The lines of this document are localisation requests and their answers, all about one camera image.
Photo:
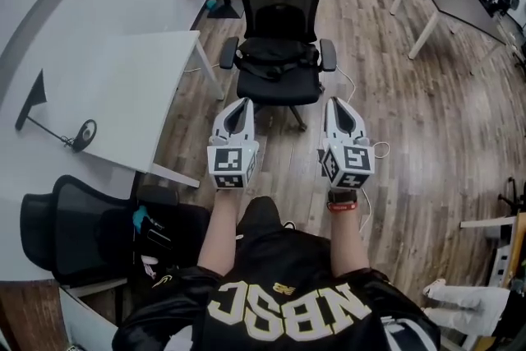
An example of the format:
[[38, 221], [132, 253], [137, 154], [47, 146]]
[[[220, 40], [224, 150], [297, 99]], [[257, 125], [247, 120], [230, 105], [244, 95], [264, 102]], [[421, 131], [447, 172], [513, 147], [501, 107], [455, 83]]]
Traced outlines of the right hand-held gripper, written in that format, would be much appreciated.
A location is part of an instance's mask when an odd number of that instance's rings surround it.
[[[337, 137], [336, 129], [348, 137]], [[376, 159], [362, 116], [348, 102], [330, 97], [325, 105], [324, 131], [322, 176], [331, 189], [360, 189], [375, 173]]]

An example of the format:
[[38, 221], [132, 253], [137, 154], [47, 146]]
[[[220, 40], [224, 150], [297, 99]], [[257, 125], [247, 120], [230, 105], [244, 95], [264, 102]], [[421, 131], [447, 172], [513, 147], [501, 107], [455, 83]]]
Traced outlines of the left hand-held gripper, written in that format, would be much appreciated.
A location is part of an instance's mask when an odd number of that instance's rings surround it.
[[254, 104], [249, 98], [238, 99], [216, 116], [207, 146], [208, 172], [215, 188], [246, 188], [258, 150]]

